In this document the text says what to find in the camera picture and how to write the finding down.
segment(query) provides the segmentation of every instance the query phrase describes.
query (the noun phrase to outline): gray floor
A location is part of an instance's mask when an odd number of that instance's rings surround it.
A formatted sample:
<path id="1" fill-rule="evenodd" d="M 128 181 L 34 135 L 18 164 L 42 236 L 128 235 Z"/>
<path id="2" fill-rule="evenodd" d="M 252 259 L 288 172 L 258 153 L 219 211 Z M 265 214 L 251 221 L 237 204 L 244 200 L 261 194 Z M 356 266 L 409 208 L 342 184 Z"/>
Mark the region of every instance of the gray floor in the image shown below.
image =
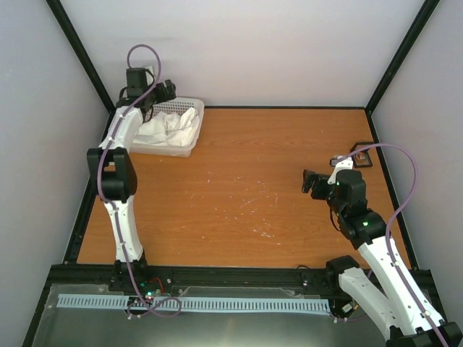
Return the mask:
<path id="1" fill-rule="evenodd" d="M 122 310 L 55 308 L 60 292 L 94 294 L 98 289 L 97 286 L 80 286 L 77 291 L 73 288 L 61 286 L 51 292 L 35 347 L 371 347 L 386 344 L 370 320 L 334 324 L 329 317 L 306 314 L 187 312 L 172 319 L 147 316 L 127 320 Z"/>

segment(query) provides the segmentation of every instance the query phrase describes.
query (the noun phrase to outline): white plastic basket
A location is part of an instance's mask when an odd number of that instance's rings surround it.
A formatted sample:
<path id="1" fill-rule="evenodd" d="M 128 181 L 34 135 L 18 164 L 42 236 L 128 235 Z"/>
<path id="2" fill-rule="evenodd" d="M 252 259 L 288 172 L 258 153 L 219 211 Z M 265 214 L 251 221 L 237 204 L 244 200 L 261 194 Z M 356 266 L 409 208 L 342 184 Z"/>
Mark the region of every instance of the white plastic basket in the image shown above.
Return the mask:
<path id="1" fill-rule="evenodd" d="M 195 137 L 191 142 L 191 145 L 186 147 L 177 147 L 177 146 L 155 146 L 147 145 L 143 143 L 132 143 L 130 146 L 130 152 L 133 153 L 147 153 L 147 154 L 157 154 L 157 155 L 173 155 L 177 157 L 189 157 L 191 155 L 192 149 L 196 146 L 196 141 L 200 136 L 201 126 L 203 125 L 204 117 L 204 102 L 198 99 L 191 98 L 175 98 L 173 100 L 167 101 L 166 103 L 159 103 L 154 105 L 154 114 L 158 112 L 173 113 L 176 112 L 180 116 L 188 110 L 188 108 L 193 107 L 197 111 L 198 116 L 200 117 L 200 124 L 197 127 Z"/>

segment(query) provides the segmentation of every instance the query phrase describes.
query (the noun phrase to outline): wooden table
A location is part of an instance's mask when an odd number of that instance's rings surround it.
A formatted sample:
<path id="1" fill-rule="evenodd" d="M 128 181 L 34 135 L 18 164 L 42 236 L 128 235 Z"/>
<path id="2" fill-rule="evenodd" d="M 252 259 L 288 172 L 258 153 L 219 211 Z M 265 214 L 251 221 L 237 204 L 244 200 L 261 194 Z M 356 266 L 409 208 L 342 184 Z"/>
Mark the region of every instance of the wooden table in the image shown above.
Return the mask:
<path id="1" fill-rule="evenodd" d="M 371 141 L 364 111 L 206 109 L 189 158 L 131 154 L 137 229 L 151 265 L 325 267 L 350 254 L 325 202 L 301 193 L 305 168 L 330 174 L 332 155 Z M 378 156 L 362 169 L 369 207 L 393 212 Z M 407 262 L 397 224 L 393 235 Z M 97 198 L 79 263 L 113 263 L 109 217 Z"/>

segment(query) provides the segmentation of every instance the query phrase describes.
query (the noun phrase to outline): crumpled white fabric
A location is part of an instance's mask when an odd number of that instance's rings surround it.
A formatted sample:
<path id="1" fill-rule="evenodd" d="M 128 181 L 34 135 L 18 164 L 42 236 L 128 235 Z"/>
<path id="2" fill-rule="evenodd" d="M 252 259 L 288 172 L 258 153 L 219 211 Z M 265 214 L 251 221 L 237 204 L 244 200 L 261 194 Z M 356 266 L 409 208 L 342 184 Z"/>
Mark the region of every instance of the crumpled white fabric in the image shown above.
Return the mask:
<path id="1" fill-rule="evenodd" d="M 200 118 L 193 107 L 182 116 L 177 113 L 159 112 L 150 121 L 142 124 L 133 142 L 155 146 L 186 147 L 191 145 L 199 124 Z"/>

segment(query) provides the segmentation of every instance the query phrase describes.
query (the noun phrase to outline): gray wall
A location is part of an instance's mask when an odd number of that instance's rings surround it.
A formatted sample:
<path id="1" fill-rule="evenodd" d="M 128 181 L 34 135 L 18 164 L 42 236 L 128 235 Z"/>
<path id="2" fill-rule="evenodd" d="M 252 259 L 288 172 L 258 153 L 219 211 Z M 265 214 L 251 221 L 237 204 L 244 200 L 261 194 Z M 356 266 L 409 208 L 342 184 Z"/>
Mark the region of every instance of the gray wall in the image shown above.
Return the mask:
<path id="1" fill-rule="evenodd" d="M 113 100 L 121 52 L 148 43 L 178 95 L 267 106 L 366 105 L 422 3 L 63 0 Z"/>
<path id="2" fill-rule="evenodd" d="M 420 266 L 430 268 L 450 320 L 463 326 L 463 2 L 441 1 L 373 118 L 382 141 L 409 149 L 420 167 L 405 221 Z M 386 151 L 404 199 L 410 164 Z"/>
<path id="3" fill-rule="evenodd" d="M 20 346 L 108 118 L 45 1 L 1 1 L 0 346 Z"/>

